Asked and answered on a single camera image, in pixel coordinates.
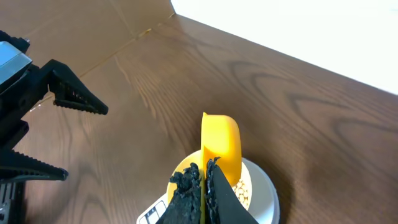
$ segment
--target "black robotic claw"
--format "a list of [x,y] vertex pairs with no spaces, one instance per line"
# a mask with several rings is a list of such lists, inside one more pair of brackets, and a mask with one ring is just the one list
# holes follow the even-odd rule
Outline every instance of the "black robotic claw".
[[107,114],[108,107],[92,94],[65,64],[51,60],[42,68],[31,64],[18,46],[0,31],[0,184],[25,180],[65,180],[68,172],[12,150],[29,126],[21,118],[50,90],[54,104]]

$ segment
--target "brown wooden surface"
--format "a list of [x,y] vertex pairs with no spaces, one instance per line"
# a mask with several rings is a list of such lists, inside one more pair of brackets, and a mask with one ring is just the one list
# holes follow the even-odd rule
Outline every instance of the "brown wooden surface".
[[204,111],[237,121],[281,223],[398,222],[396,96],[178,16],[81,79],[108,115],[46,100],[25,117],[17,150],[70,172],[29,182],[29,223],[135,223],[199,149]]
[[36,65],[55,59],[81,76],[172,14],[169,0],[2,0],[0,29],[29,38]]

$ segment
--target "white background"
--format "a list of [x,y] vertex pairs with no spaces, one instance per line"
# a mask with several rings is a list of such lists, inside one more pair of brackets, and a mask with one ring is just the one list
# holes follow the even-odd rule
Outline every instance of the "white background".
[[398,0],[172,0],[177,14],[398,94]]

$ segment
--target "yellow cup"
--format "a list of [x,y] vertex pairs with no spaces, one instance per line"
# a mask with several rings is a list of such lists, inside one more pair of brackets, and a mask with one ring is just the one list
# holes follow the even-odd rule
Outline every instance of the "yellow cup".
[[209,159],[220,156],[217,165],[231,186],[241,178],[242,148],[239,128],[235,120],[226,115],[207,115],[201,120],[202,167]]

